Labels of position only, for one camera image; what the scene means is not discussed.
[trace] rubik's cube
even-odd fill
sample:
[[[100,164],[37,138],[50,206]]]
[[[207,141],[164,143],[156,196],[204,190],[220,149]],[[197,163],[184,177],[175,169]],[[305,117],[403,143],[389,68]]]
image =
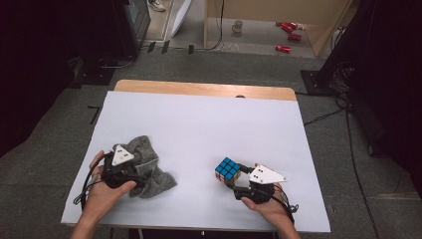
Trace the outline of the rubik's cube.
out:
[[[240,176],[240,166],[232,161],[232,159],[226,157],[220,164],[215,168],[215,177],[225,183],[225,181],[236,181]]]

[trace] white triangular marker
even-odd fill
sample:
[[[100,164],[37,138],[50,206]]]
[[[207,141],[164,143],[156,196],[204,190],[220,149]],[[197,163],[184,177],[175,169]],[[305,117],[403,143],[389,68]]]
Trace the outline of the white triangular marker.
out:
[[[264,165],[258,165],[251,172],[249,176],[249,180],[259,183],[259,184],[267,184],[267,183],[287,181],[288,179]]]
[[[119,144],[115,147],[114,157],[112,158],[111,165],[116,166],[132,159],[134,159],[133,154],[128,152]]]

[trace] gray carpet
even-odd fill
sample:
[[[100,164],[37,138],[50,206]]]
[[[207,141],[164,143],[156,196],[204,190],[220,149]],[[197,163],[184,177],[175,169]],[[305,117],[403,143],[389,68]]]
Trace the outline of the gray carpet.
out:
[[[106,91],[120,79],[288,87],[304,92],[300,70],[318,70],[323,60],[221,52],[160,49],[141,52],[116,70],[110,86],[66,89],[30,138],[4,155],[0,167],[0,238],[69,238],[60,224],[65,201],[91,140]],[[304,122],[334,112],[332,98],[298,96]],[[349,116],[356,167],[380,238],[420,238],[421,200],[409,175],[389,158],[371,158],[355,117]],[[345,112],[306,126],[331,233],[303,238],[375,238],[350,157]],[[395,197],[385,195],[394,193]],[[100,228],[96,238],[106,238]],[[118,229],[114,238],[125,238]]]

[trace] hand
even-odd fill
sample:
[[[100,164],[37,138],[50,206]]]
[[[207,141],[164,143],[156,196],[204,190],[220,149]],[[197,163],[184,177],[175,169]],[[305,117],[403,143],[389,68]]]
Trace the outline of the hand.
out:
[[[280,193],[282,185],[280,183],[274,183],[274,186],[276,191],[273,196],[280,201],[284,201]],[[283,238],[300,238],[288,213],[278,201],[270,199],[268,202],[256,204],[247,197],[242,197],[241,200],[250,210],[261,213],[264,219],[278,229],[279,235],[283,236]]]
[[[90,164],[90,168],[93,167],[104,154],[103,151],[100,151]],[[108,214],[111,208],[123,195],[136,186],[136,182],[129,181],[119,188],[109,188],[102,182],[101,174],[103,170],[103,166],[98,166],[93,171],[92,176],[97,177],[96,184],[91,186],[84,212],[75,227],[72,238],[92,238],[97,223]]]

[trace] crumpled towel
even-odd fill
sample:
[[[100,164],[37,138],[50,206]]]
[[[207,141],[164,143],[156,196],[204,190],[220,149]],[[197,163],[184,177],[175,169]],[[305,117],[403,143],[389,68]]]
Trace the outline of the crumpled towel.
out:
[[[130,197],[150,198],[177,185],[170,173],[163,172],[157,166],[158,155],[152,148],[148,136],[136,137],[130,143],[120,144],[120,146],[134,155],[130,163],[134,165],[139,175],[148,175],[152,171],[151,176],[146,180],[145,187],[134,188],[129,193]]]

